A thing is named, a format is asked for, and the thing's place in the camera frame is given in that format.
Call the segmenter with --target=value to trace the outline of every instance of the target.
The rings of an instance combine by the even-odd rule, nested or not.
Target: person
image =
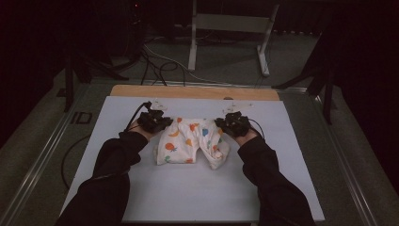
[[[120,132],[120,138],[106,141],[92,177],[79,186],[56,226],[120,225],[130,192],[128,171],[154,136],[134,121],[127,132]],[[258,187],[258,225],[315,225],[305,195],[279,172],[276,153],[263,138],[249,130],[234,139],[240,146],[243,172]]]

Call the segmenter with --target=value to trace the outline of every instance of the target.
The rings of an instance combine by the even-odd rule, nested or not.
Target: floor
[[[206,39],[198,40],[201,46],[198,49],[197,67],[191,73],[184,69],[188,64],[190,43],[188,37],[166,40],[151,35],[148,36],[148,40],[150,41],[142,50],[143,55],[150,56],[151,60],[146,74],[148,61],[142,57],[135,65],[120,72],[120,75],[129,78],[128,81],[116,81],[100,72],[93,72],[95,76],[91,84],[79,85],[76,82],[76,105],[71,112],[92,114],[89,123],[72,123],[72,114],[63,112],[65,100],[56,97],[56,94],[59,89],[64,88],[64,72],[55,78],[53,89],[37,104],[0,152],[2,225],[54,224],[68,191],[59,173],[62,158],[68,147],[73,148],[64,163],[65,177],[67,183],[70,183],[88,142],[87,139],[77,141],[90,134],[104,97],[114,84],[140,84],[145,74],[143,80],[145,85],[162,86],[160,77],[162,75],[169,86],[202,85],[270,89],[270,86],[278,85],[300,74],[317,42],[317,37],[273,34],[266,51],[269,77],[261,75],[256,57],[256,46],[262,40],[260,35],[241,33],[206,35]],[[113,60],[116,64],[125,61],[124,58],[116,57]],[[297,139],[307,140],[300,142],[301,149],[308,150],[304,153],[307,164],[312,168],[325,169],[324,173],[330,173],[329,179],[322,170],[313,175],[314,178],[325,178],[325,181],[315,182],[316,186],[320,186],[317,189],[321,194],[322,206],[327,217],[326,221],[317,222],[317,225],[398,223],[397,195],[390,186],[387,186],[388,179],[378,166],[373,151],[345,104],[339,88],[335,87],[333,93],[332,125],[326,125],[321,123],[320,119],[316,119],[317,115],[313,115],[315,108],[312,105],[313,100],[304,92],[310,81],[307,79],[290,89],[280,91],[279,96],[286,103],[289,112],[295,112],[290,118],[297,128],[295,130]],[[324,130],[330,132],[325,136],[315,134]],[[315,139],[309,139],[310,135],[315,135]],[[340,151],[318,152],[318,149],[325,148],[323,137],[337,141],[333,142],[334,149]],[[322,155],[326,154],[336,158],[338,164],[335,161],[321,162]],[[38,165],[37,159],[44,159],[44,165],[34,168]],[[343,164],[349,164],[351,168],[340,168]],[[35,170],[38,176],[34,180],[25,178],[25,175],[29,175],[32,170]],[[360,207],[353,203],[356,199],[353,196],[354,191],[351,190],[353,187],[356,189],[360,187],[355,193],[365,197],[366,202],[360,201]],[[327,197],[326,192],[332,194],[333,198]],[[344,199],[344,202],[338,202],[339,199]],[[356,213],[360,211],[359,208],[363,208],[362,206],[366,206],[366,210],[363,211],[365,214],[358,216]]]

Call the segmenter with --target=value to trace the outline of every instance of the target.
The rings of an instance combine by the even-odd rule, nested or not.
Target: fabric with colorful print
[[[195,163],[197,150],[201,149],[211,169],[216,170],[230,151],[222,134],[214,120],[176,118],[155,146],[156,163]]]

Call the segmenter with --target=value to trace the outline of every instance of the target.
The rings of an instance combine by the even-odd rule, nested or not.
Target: dark background
[[[93,2],[2,1],[0,146],[50,90],[54,76],[63,70],[68,40],[95,60],[109,63],[110,55],[133,55],[139,48],[137,30],[127,31],[122,26],[131,22],[125,17],[129,12],[123,7],[126,3],[139,3],[143,8],[130,12],[170,39],[179,35],[174,24],[185,26],[191,22],[192,6],[186,0]],[[199,11],[219,12],[221,2],[199,1]],[[224,13],[264,16],[271,10],[264,1],[247,1],[244,7],[239,2],[224,1]],[[334,84],[342,88],[344,99],[397,191],[398,11],[397,1],[286,1],[281,4],[275,22],[281,35],[293,32],[320,36],[309,63],[317,65],[317,59],[331,57]],[[118,43],[127,41],[128,35],[133,42],[126,50]],[[337,43],[343,47],[334,48]]]

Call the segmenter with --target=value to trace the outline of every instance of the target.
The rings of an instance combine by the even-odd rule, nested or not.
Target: metal frame
[[[276,18],[279,5],[273,7],[270,18],[232,16],[218,14],[197,13],[197,0],[193,0],[193,15],[191,26],[191,46],[188,59],[188,70],[193,72],[196,69],[197,60],[197,29],[243,31],[253,33],[264,33],[264,39],[261,45],[257,46],[257,54],[263,76],[269,76],[270,71],[267,66],[264,55],[267,43],[269,41],[273,24]]]

